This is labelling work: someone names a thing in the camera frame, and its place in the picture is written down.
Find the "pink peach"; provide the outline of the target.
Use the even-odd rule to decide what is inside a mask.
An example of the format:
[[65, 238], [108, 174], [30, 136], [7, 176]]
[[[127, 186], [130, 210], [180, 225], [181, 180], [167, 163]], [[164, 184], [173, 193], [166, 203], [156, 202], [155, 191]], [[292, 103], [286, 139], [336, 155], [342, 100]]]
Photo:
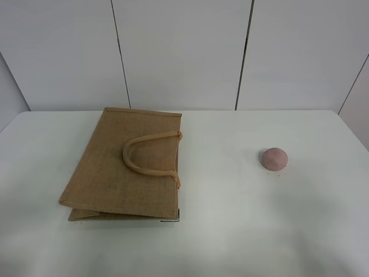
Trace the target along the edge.
[[288, 164], [288, 155], [280, 148], [269, 148], [261, 156], [261, 165], [270, 171], [280, 171]]

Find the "brown linen tote bag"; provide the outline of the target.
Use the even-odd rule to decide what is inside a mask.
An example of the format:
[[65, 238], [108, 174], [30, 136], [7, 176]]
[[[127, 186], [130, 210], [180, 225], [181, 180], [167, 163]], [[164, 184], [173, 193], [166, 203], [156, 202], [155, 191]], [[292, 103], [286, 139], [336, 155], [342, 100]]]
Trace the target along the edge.
[[181, 115], [107, 107], [60, 196], [71, 222], [179, 220]]

